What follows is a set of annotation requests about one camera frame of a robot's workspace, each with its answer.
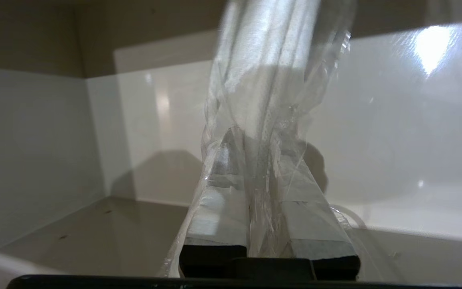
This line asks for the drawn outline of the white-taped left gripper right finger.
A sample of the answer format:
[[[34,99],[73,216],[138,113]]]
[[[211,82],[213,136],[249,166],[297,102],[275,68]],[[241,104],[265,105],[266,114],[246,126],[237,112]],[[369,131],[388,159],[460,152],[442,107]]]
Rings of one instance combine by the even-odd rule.
[[[293,256],[312,261],[359,256],[330,208],[303,159],[303,150],[290,139],[277,150],[277,186],[281,214]]]

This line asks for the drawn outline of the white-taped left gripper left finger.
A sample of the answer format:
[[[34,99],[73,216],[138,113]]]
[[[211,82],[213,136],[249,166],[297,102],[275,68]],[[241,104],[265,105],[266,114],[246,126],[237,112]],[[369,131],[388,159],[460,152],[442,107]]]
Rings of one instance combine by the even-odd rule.
[[[206,147],[200,181],[182,230],[180,254],[247,256],[249,201],[243,134],[229,128]]]

